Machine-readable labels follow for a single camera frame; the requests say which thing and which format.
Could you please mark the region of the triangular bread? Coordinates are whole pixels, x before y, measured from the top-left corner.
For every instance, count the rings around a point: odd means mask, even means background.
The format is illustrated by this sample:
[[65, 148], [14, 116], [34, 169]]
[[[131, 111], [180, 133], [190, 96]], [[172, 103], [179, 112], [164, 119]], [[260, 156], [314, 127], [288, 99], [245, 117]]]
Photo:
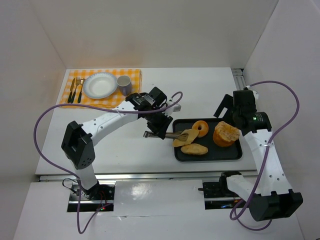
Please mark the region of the triangular bread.
[[175, 139], [172, 143], [172, 146], [174, 148], [177, 148], [177, 147], [182, 147], [182, 146], [191, 144], [198, 137], [199, 132], [200, 131], [197, 129], [186, 129], [186, 130], [182, 131], [182, 133], [180, 135], [187, 134], [187, 138], [185, 139], [185, 141]]

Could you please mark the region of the metal tongs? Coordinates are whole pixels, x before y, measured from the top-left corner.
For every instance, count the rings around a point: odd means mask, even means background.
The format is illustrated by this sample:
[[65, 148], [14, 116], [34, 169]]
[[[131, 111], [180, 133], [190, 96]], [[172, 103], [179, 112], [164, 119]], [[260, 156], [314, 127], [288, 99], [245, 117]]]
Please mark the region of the metal tongs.
[[143, 134], [144, 138], [160, 138], [164, 139], [177, 139], [180, 141], [185, 142], [188, 139], [188, 133], [181, 133], [181, 132], [166, 132], [164, 137], [160, 137], [157, 134], [153, 133], [152, 131], [145, 131]]

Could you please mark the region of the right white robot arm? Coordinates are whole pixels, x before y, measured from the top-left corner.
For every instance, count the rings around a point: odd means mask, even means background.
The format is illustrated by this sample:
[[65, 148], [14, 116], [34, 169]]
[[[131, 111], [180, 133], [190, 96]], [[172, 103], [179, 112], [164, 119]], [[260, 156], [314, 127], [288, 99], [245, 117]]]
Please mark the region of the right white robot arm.
[[252, 218], [269, 221], [290, 217], [303, 203], [302, 194], [294, 192], [282, 169], [275, 145], [275, 132], [268, 115], [256, 109], [255, 93], [252, 90], [236, 90], [226, 94], [214, 117], [222, 110], [223, 121], [240, 130], [252, 152], [258, 170], [252, 184], [238, 171], [223, 172], [219, 178], [225, 193], [234, 193], [245, 201]]

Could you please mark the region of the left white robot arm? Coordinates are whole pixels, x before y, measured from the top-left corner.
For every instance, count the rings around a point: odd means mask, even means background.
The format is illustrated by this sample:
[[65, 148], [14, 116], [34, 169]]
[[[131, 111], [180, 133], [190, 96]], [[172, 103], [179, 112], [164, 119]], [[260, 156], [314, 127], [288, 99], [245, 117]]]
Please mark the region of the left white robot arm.
[[81, 189], [89, 198], [101, 191], [95, 176], [93, 161], [94, 147], [110, 133], [140, 118], [146, 120], [147, 127], [156, 137], [164, 139], [172, 113], [179, 112], [181, 106], [168, 99], [157, 87], [149, 93], [132, 93], [118, 106], [93, 120], [78, 124], [70, 122], [65, 130], [61, 148], [72, 162]]

